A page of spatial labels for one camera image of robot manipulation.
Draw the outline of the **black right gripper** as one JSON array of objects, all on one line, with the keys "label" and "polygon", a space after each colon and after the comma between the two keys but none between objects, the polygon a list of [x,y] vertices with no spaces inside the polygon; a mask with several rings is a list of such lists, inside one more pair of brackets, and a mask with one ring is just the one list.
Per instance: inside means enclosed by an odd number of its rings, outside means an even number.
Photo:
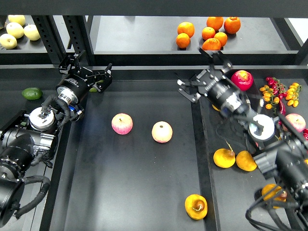
[{"label": "black right gripper", "polygon": [[222,51],[199,52],[208,58],[209,69],[188,80],[177,80],[178,92],[192,103],[206,97],[224,115],[245,115],[249,106],[241,98],[240,89],[224,74],[233,69],[231,61]]}]

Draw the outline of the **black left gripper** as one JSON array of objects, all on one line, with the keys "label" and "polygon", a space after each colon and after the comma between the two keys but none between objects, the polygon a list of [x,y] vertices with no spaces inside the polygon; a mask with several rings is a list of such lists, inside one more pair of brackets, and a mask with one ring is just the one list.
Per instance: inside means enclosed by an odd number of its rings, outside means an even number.
[{"label": "black left gripper", "polygon": [[80,54],[67,55],[59,64],[58,70],[65,74],[56,87],[58,98],[68,105],[78,104],[88,92],[103,93],[112,83],[110,63],[103,71],[91,71],[79,64]]}]

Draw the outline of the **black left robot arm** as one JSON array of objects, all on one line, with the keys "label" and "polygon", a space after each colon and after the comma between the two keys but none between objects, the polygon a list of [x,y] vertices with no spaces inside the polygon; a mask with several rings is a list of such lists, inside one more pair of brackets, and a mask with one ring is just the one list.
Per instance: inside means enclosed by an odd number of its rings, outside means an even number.
[{"label": "black left robot arm", "polygon": [[39,163],[53,166],[59,134],[66,123],[80,120],[80,105],[91,89],[104,92],[112,83],[112,65],[93,71],[69,55],[59,64],[63,75],[56,93],[30,113],[22,110],[0,130],[0,224],[20,218],[46,196],[51,181],[45,176],[26,177],[26,171]]}]

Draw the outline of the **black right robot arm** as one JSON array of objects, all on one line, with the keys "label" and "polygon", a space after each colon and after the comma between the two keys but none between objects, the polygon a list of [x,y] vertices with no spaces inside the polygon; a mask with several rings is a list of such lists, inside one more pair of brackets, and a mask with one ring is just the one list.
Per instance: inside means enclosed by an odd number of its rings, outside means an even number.
[{"label": "black right robot arm", "polygon": [[202,51],[208,68],[188,80],[178,80],[179,93],[191,102],[207,98],[234,127],[244,130],[246,146],[255,149],[254,161],[276,186],[247,209],[245,217],[260,231],[305,231],[308,228],[307,140],[282,113],[262,114],[264,100],[253,109],[250,96],[227,77],[231,62],[220,51]]}]

